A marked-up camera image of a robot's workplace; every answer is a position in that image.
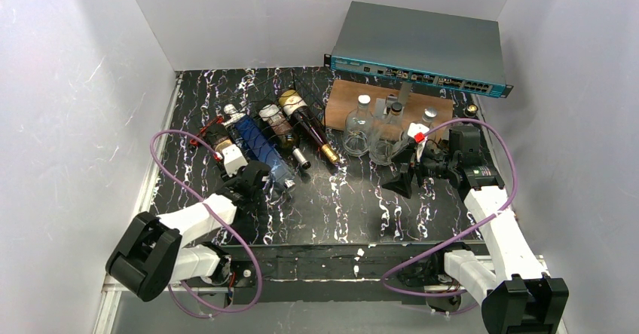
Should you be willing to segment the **clear bottle grey label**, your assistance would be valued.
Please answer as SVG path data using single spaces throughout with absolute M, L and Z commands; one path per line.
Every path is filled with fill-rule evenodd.
M 359 95 L 357 107 L 345 119 L 342 143 L 350 156 L 361 157 L 369 150 L 375 120 L 369 110 L 370 102 L 369 95 Z

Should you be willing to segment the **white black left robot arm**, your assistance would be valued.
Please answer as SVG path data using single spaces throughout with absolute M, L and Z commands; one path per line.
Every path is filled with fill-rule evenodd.
M 212 244 L 192 242 L 231 225 L 264 187 L 269 167 L 250 161 L 214 194 L 189 207 L 155 216 L 137 214 L 105 264 L 105 271 L 144 302 L 172 283 L 213 277 L 230 256 Z

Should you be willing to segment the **blue square glass bottle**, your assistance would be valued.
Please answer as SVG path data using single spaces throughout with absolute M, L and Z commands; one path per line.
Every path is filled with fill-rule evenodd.
M 229 103 L 223 108 L 224 113 L 229 116 L 229 121 L 233 124 L 239 135 L 249 147 L 250 151 L 271 168 L 272 180 L 285 190 L 295 187 L 295 175 L 284 158 L 268 141 L 253 118 L 244 112 L 240 112 L 236 106 Z

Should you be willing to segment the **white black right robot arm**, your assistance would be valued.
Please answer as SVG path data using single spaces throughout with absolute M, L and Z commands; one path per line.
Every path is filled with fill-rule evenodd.
M 476 224 L 384 273 L 397 271 L 438 251 L 444 272 L 460 282 L 482 310 L 489 333 L 565 333 L 562 315 L 569 290 L 563 279 L 551 277 L 532 253 L 510 208 L 514 195 L 498 186 L 472 189 L 464 203 Z M 469 250 L 452 244 L 479 230 L 491 256 L 486 268 Z

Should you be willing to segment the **dark bottle brown label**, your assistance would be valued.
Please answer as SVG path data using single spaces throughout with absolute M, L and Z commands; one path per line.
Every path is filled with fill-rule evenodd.
M 219 154 L 234 144 L 225 125 L 214 124 L 206 132 L 206 142 Z

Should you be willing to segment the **clear bottle gold label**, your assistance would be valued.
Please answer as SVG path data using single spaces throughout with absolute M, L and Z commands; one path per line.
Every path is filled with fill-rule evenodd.
M 478 106 L 475 104 L 469 104 L 465 106 L 463 110 L 463 116 L 465 118 L 477 119 L 478 117 Z

